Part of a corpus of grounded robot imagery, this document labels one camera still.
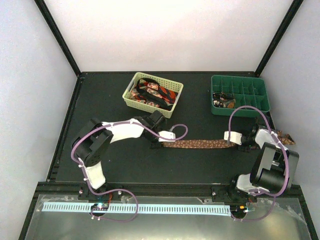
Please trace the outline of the cream plastic basket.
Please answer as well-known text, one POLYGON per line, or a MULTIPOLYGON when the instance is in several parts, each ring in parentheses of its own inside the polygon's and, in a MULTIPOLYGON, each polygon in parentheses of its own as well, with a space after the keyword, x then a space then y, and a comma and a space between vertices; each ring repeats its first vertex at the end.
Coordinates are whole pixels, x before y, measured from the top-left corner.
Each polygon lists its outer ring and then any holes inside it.
POLYGON ((136 72, 122 98, 129 107, 148 113, 158 110, 169 119, 182 94, 183 87, 184 85, 180 82, 136 72))

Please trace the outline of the left controller board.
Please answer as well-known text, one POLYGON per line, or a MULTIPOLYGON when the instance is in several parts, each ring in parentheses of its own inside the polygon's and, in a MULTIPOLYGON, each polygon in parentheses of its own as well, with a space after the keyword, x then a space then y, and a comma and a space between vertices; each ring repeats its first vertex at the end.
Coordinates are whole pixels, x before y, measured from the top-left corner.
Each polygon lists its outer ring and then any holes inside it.
POLYGON ((109 208, 109 205, 111 203, 111 196, 109 194, 107 195, 100 195, 97 197, 97 202, 94 203, 91 207, 91 211, 106 211, 109 208))

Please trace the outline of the right black frame post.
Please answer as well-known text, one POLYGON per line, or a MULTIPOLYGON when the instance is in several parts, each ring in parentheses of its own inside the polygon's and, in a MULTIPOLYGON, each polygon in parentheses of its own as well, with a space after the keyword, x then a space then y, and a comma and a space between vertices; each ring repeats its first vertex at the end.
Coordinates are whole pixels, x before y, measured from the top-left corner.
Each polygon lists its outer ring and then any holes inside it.
POLYGON ((304 2, 304 0, 293 0, 292 3, 290 4, 286 14, 284 15, 279 27, 277 28, 270 44, 268 45, 261 61, 259 62, 258 66, 254 72, 256 77, 261 76, 263 70, 267 66, 269 60, 271 59, 277 46, 281 42, 284 34, 286 33, 288 27, 290 26, 291 22, 293 21, 295 15, 299 11, 303 2, 304 2))

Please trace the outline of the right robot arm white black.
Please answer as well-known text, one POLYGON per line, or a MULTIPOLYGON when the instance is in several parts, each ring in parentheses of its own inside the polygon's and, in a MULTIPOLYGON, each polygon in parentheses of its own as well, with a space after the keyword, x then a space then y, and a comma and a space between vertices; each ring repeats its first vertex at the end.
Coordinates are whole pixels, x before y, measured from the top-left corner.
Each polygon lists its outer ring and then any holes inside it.
POLYGON ((231 179, 227 189, 230 200, 238 202, 251 194, 275 195, 291 188, 300 156, 288 149, 289 145, 296 144, 289 134, 282 135, 274 129, 269 131, 265 121, 257 117, 250 131, 225 131, 223 139, 227 146, 234 144, 243 152, 259 150, 250 173, 238 174, 231 179))

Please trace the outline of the right controller board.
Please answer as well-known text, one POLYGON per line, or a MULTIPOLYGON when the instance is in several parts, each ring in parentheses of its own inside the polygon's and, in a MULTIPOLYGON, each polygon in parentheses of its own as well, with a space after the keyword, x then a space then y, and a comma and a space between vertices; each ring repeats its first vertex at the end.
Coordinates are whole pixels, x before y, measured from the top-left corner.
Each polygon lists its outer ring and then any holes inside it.
POLYGON ((254 202, 233 203, 230 205, 230 215, 236 221, 243 221, 246 215, 256 210, 254 202))

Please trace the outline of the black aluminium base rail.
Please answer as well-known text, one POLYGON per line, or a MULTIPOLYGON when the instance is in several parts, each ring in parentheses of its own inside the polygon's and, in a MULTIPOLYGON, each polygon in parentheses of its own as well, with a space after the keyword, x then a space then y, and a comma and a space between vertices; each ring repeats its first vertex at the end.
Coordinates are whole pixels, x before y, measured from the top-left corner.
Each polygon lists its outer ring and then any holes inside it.
POLYGON ((155 184, 155 183, 107 183, 93 194, 86 183, 80 182, 39 182, 35 196, 74 195, 77 200, 89 202, 108 200, 119 201, 123 196, 130 196, 125 190, 137 197, 198 197, 209 198, 213 202, 231 205, 256 203, 258 198, 269 198, 263 194, 249 196, 235 189, 232 184, 155 184))

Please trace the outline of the pink floral black tie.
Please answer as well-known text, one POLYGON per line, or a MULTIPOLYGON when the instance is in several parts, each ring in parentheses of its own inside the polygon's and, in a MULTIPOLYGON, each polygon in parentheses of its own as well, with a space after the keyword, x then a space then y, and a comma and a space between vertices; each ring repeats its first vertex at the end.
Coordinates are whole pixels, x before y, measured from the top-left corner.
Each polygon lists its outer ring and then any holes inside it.
POLYGON ((130 91, 130 99, 136 102, 150 105, 157 108, 164 108, 167 106, 162 96, 153 88, 150 88, 150 84, 136 85, 130 91))

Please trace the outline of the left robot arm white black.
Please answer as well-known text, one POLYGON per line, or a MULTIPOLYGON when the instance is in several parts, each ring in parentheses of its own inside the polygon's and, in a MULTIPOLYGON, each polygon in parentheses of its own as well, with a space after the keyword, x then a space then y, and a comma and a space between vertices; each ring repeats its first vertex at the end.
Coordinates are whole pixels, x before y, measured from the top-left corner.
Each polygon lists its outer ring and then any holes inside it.
POLYGON ((84 180, 90 184, 89 193, 97 200, 108 192, 102 170, 102 155, 111 143, 146 138, 152 143, 166 125, 165 116, 158 110, 147 116, 137 116, 119 122, 100 122, 91 119, 78 133, 71 145, 71 159, 84 172, 84 180))

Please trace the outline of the black frame post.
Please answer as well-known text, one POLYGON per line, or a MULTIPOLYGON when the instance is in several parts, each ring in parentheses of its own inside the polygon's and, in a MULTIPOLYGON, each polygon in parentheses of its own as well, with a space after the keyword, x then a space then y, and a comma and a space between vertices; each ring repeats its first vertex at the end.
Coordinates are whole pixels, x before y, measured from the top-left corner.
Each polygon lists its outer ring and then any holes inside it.
POLYGON ((81 70, 78 67, 75 58, 73 57, 56 21, 53 18, 46 2, 44 0, 34 0, 36 6, 38 7, 40 13, 42 14, 45 22, 47 23, 49 29, 51 30, 55 40, 57 41, 59 47, 61 48, 65 58, 67 59, 69 65, 71 66, 73 72, 78 77, 81 74, 81 70))
POLYGON ((267 66, 269 60, 271 59, 277 46, 281 42, 284 34, 286 33, 288 27, 290 26, 291 22, 293 21, 295 15, 299 11, 303 2, 304 2, 304 0, 293 0, 292 3, 290 4, 286 14, 284 15, 279 27, 277 28, 270 44, 268 45, 261 61, 259 62, 258 66, 254 72, 256 77, 261 76, 263 70, 267 66))

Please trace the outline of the brown floral tie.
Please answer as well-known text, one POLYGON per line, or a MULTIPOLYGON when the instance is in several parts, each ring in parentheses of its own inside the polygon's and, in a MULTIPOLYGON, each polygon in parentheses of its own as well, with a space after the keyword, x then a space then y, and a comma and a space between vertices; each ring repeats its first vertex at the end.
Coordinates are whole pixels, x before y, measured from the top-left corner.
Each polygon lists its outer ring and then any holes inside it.
POLYGON ((256 149, 257 144, 248 143, 248 144, 237 144, 234 142, 227 143, 226 140, 223 139, 215 139, 215 140, 178 140, 175 142, 162 142, 161 146, 164 148, 181 148, 181 149, 226 149, 232 147, 244 147, 245 149, 256 149))

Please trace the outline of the red black striped tie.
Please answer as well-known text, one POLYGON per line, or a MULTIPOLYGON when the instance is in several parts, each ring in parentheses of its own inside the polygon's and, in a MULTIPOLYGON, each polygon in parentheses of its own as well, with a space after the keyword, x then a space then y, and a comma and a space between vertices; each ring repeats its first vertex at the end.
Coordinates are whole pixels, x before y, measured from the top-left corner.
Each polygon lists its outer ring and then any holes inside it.
POLYGON ((178 96, 177 92, 169 90, 169 89, 161 86, 156 80, 151 79, 151 78, 147 78, 147 77, 140 78, 137 81, 135 86, 137 86, 139 84, 145 84, 145 85, 150 84, 150 88, 155 89, 158 92, 158 94, 162 96, 164 102, 166 103, 166 107, 164 107, 164 108, 158 107, 158 108, 163 109, 163 110, 167 110, 167 111, 170 111, 173 108, 173 105, 176 102, 176 99, 178 96))

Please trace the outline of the rolled dark floral tie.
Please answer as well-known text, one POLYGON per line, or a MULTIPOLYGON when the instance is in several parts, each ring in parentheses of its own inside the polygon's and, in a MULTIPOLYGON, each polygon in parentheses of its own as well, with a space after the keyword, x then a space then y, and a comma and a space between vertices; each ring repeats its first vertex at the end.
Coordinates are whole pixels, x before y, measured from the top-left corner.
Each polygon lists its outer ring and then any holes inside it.
POLYGON ((236 106, 236 98, 232 93, 214 92, 212 103, 217 108, 233 109, 236 106))

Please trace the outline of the controller board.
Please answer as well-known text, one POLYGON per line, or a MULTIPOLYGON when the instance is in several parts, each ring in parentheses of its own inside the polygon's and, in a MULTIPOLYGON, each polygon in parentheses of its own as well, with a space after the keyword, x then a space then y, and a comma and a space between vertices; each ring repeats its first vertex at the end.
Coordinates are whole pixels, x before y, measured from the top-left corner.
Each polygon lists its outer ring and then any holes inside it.
POLYGON ((230 205, 230 215, 236 221, 243 221, 246 215, 256 210, 254 202, 233 203, 230 205))
POLYGON ((109 205, 111 203, 111 196, 109 194, 107 195, 100 195, 97 197, 97 202, 94 203, 91 207, 91 211, 106 211, 109 208, 109 205))

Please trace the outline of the left black frame post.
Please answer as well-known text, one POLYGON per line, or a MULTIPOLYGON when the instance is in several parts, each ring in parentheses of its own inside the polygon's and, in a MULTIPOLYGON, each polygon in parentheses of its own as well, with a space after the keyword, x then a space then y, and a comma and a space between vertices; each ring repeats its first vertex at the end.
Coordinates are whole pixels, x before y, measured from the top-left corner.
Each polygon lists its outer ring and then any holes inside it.
POLYGON ((69 65, 71 66, 73 72, 78 77, 81 74, 81 70, 78 67, 75 58, 73 57, 56 21, 53 18, 46 2, 44 0, 34 0, 36 6, 38 7, 40 13, 42 14, 45 22, 47 23, 49 29, 51 30, 55 40, 57 41, 59 47, 61 48, 65 58, 67 59, 69 65))

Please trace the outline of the green divided organizer tray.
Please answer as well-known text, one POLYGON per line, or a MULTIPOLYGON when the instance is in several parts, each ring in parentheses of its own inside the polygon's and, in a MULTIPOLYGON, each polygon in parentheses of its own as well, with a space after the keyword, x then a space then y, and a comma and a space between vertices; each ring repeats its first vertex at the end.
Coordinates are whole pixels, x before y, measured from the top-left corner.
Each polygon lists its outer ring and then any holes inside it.
POLYGON ((242 106, 252 106, 266 114, 270 103, 265 81, 258 77, 213 75, 211 77, 211 113, 219 116, 230 116, 242 106), (233 94, 236 99, 234 108, 220 108, 213 105, 213 93, 233 94))

